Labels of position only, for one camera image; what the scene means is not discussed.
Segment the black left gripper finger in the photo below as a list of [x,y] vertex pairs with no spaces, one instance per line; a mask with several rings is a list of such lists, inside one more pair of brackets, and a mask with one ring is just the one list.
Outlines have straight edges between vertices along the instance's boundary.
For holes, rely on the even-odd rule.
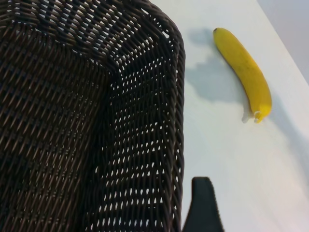
[[224,232],[215,191],[208,177],[192,179],[192,199],[184,232]]

